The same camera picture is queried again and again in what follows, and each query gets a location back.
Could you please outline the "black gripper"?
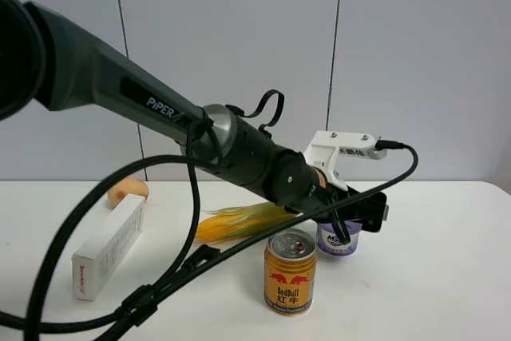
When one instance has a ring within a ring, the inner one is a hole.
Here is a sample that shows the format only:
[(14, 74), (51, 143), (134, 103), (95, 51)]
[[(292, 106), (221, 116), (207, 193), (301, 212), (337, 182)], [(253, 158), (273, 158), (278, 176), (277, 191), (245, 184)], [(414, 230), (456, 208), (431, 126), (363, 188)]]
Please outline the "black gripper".
[[(311, 195), (319, 199), (320, 208), (359, 194), (360, 192), (350, 185), (347, 185), (347, 190), (342, 190), (329, 183), (321, 184), (319, 181), (311, 183)], [(373, 196), (338, 209), (337, 213), (340, 219), (360, 223), (363, 231), (376, 233), (381, 230), (382, 224), (387, 218), (389, 207), (386, 200), (385, 193), (377, 192)]]

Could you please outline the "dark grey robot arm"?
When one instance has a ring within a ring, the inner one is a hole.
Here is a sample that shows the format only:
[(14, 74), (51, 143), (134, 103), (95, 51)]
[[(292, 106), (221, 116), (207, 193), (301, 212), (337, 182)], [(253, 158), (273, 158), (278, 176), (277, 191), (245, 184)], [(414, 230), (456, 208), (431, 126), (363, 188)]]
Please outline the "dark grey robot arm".
[(30, 101), (50, 111), (98, 105), (190, 144), (204, 171), (289, 212), (354, 196), (329, 184), (302, 153), (277, 145), (233, 105), (194, 105), (69, 19), (34, 2), (1, 0), (1, 116)]

